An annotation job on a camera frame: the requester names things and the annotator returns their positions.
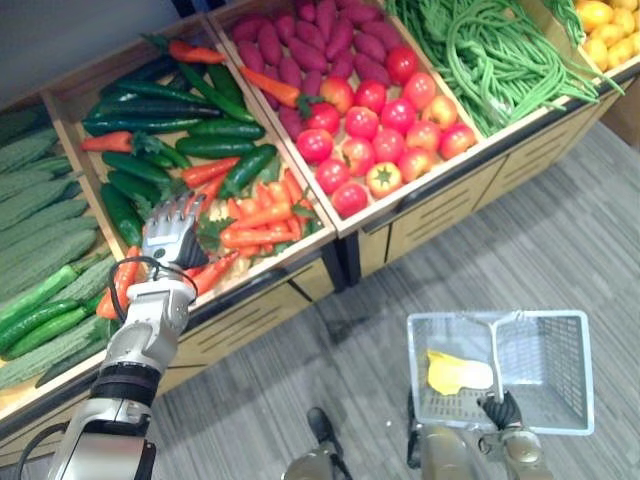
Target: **robotic hand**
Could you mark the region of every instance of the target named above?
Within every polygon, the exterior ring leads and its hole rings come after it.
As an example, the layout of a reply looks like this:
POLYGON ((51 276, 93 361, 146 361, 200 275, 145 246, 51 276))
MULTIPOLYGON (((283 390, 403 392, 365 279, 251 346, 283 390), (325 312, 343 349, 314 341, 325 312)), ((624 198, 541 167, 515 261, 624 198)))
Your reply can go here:
POLYGON ((196 297, 180 269, 208 261, 193 229, 202 199, 192 200, 167 202, 147 221, 142 252, 156 268, 146 282, 129 288, 126 321, 107 347, 89 399, 66 430, 49 480, 151 478, 155 446, 144 438, 151 403, 196 297))

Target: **gray carpet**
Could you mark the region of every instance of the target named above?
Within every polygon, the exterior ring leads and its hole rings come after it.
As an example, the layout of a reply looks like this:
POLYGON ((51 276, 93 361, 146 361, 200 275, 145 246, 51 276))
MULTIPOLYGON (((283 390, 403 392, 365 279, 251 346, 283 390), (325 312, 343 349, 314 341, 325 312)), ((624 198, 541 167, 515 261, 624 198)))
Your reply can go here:
POLYGON ((640 478, 639 192, 640 156, 596 125, 560 164, 159 399, 154 478, 280 478, 313 446, 313 405, 354 479, 418 478, 404 464, 407 315, 515 308, 590 316, 596 432, 543 439, 555 478, 640 478))

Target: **yellow tomato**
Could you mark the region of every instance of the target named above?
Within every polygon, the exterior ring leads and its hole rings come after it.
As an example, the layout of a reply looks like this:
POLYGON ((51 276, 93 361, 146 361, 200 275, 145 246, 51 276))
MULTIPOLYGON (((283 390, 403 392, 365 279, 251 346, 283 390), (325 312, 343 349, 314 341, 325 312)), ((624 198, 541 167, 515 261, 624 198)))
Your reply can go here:
POLYGON ((611 22, 613 18, 613 8, 595 0, 578 3, 576 12, 578 12, 578 16, 582 20, 585 32, 591 32, 596 27, 611 22))
POLYGON ((605 43, 599 38, 590 38, 584 42, 583 47, 587 55, 589 55, 589 58, 604 72, 609 62, 605 43))
POLYGON ((607 47, 610 47, 614 43, 618 43, 624 37, 625 35, 622 27, 611 23, 600 25, 591 32, 591 35, 589 35, 589 38, 602 40, 607 47))
POLYGON ((622 30, 624 31, 624 36, 631 35, 633 33, 633 29, 635 28, 635 20, 633 19, 633 14, 629 10, 625 10, 624 8, 614 8, 613 9, 613 19, 611 20, 611 24, 620 25, 622 30))
POLYGON ((633 43, 628 38, 620 40, 609 49, 607 67, 609 70, 622 65, 633 56, 633 43))

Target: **produce display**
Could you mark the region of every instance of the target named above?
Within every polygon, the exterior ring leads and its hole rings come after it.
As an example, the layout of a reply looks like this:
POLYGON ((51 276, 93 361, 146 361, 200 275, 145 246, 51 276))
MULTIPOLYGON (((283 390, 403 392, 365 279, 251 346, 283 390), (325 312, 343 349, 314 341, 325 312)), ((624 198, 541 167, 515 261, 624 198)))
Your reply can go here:
POLYGON ((587 33, 584 50, 603 72, 640 55, 638 7, 638 0, 576 2, 575 9, 587 33))
POLYGON ((293 2, 230 37, 341 217, 464 152, 473 130, 384 13, 360 0, 293 2))

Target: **carrot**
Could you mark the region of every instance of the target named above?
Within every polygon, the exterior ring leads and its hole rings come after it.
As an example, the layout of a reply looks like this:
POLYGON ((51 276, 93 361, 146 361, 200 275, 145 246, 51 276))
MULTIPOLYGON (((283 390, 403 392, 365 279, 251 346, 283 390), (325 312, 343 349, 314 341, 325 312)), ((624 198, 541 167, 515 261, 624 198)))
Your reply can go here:
POLYGON ((198 295, 202 295, 215 287, 220 279, 231 270, 239 255, 238 251, 228 253, 217 262, 207 265, 202 272, 196 275, 193 281, 198 287, 198 295))
POLYGON ((213 65, 224 62, 227 57, 206 47, 196 47, 182 40, 171 40, 169 42, 169 55, 178 62, 184 63, 206 63, 213 65))
POLYGON ((180 175, 189 188, 196 188, 218 175, 227 173, 238 163, 238 160, 240 160, 240 157, 221 158, 206 165, 185 168, 180 175))
POLYGON ((111 132, 100 137, 87 137, 80 147, 85 152, 122 152, 131 153, 131 132, 111 132))
MULTIPOLYGON (((138 255, 140 255, 140 247, 135 245, 130 247, 127 251, 127 258, 137 257, 138 255)), ((138 262, 123 263, 118 267, 118 271, 116 272, 113 283, 115 284, 118 303, 123 310, 129 305, 127 289, 136 281, 139 265, 140 264, 138 262)), ((118 318, 116 309, 111 301, 111 290, 109 288, 107 288, 102 300, 100 300, 100 304, 96 309, 96 314, 99 317, 110 318, 112 320, 116 320, 118 318)))
POLYGON ((274 243, 290 242, 294 238, 291 232, 225 228, 220 234, 220 240, 222 245, 227 248, 242 248, 252 245, 272 245, 274 243))

